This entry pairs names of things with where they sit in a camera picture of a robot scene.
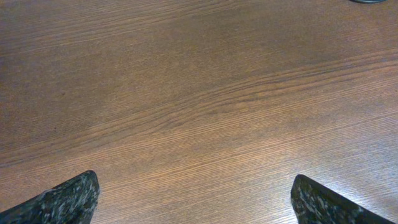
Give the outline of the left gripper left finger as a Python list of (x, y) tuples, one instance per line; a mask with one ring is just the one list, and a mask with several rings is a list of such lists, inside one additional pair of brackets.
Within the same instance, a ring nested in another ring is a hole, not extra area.
[(1, 224), (89, 224), (99, 196), (97, 175), (87, 170), (1, 212)]

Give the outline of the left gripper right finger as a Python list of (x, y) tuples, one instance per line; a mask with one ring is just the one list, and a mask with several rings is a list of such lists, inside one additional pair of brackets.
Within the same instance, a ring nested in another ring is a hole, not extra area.
[(298, 224), (394, 224), (302, 174), (294, 179), (290, 201)]

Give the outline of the black cable short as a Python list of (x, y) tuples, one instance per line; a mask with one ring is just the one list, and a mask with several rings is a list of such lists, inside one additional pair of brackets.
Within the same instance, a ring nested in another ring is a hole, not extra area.
[(358, 4), (377, 4), (381, 2), (385, 2), (387, 0), (349, 0), (351, 2), (355, 2)]

